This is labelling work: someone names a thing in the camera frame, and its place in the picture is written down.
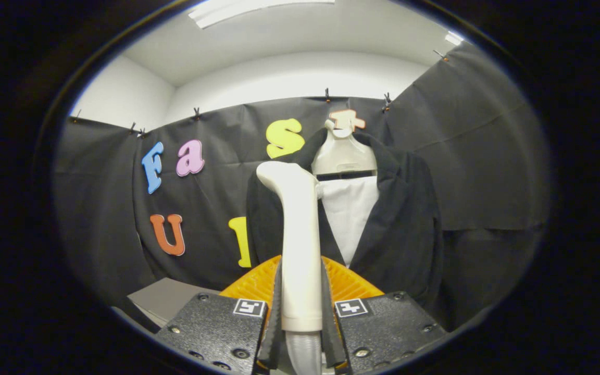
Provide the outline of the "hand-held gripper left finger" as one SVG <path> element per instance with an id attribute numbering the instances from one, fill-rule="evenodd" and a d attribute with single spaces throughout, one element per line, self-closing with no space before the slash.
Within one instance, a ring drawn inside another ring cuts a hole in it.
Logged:
<path id="1" fill-rule="evenodd" d="M 246 273 L 219 293 L 199 292 L 155 335 L 191 360 L 236 374 L 278 366 L 281 257 Z"/>

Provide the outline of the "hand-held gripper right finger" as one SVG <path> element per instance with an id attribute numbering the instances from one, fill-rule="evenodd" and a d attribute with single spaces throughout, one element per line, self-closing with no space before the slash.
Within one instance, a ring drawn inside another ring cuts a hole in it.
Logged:
<path id="1" fill-rule="evenodd" d="M 322 258 L 323 350 L 336 374 L 364 374 L 422 354 L 446 336 L 406 292 L 385 293 Z"/>

